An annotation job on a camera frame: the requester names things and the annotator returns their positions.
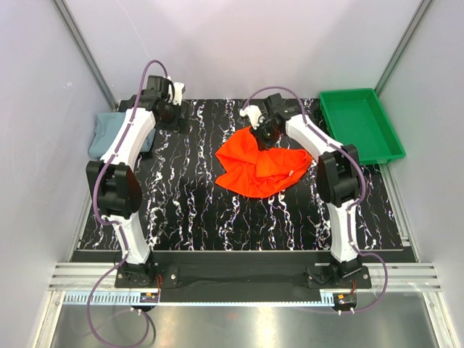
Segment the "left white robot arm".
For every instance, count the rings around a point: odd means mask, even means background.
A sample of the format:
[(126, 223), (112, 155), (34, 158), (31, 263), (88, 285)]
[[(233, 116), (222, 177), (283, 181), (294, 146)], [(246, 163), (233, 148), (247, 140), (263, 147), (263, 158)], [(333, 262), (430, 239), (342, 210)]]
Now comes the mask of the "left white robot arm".
[(142, 189), (134, 168), (143, 144), (156, 129), (189, 131), (191, 108), (183, 100), (184, 84), (158, 75), (150, 75), (145, 82), (139, 94), (120, 102), (123, 124), (109, 149), (86, 166), (94, 214), (99, 222), (112, 226), (120, 243), (118, 287), (149, 287), (160, 279), (138, 213)]

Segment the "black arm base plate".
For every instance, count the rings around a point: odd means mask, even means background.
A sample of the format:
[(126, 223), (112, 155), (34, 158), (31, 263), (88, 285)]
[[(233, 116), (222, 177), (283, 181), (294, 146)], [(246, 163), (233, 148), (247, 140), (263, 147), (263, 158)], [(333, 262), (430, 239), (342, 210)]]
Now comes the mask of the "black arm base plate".
[(118, 288), (158, 290), (164, 303), (206, 305), (318, 301), (321, 290), (371, 289), (359, 260), (336, 269), (329, 252), (152, 252), (117, 270)]

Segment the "orange t shirt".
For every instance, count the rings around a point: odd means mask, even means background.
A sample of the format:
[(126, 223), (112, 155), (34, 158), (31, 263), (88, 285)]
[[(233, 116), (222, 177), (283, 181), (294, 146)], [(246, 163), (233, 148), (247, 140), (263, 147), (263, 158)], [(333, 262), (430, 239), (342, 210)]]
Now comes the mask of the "orange t shirt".
[(216, 152), (225, 173), (215, 183), (248, 198), (268, 198), (296, 184), (312, 164), (304, 149), (260, 151), (250, 128), (236, 131)]

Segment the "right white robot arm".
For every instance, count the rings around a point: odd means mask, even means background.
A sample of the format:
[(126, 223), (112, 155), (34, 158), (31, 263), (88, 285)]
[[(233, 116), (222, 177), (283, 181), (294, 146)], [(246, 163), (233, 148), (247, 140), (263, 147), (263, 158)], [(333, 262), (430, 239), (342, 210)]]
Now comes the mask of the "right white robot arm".
[(309, 270), (306, 274), (319, 286), (348, 286), (363, 266), (356, 237), (356, 210), (365, 196), (365, 181), (356, 146), (344, 146), (332, 139), (311, 121), (302, 105), (287, 106), (280, 94), (264, 99), (261, 107), (246, 105), (240, 115), (249, 118), (260, 151), (273, 148), (285, 135), (315, 158), (317, 192), (330, 218), (331, 261), (319, 274)]

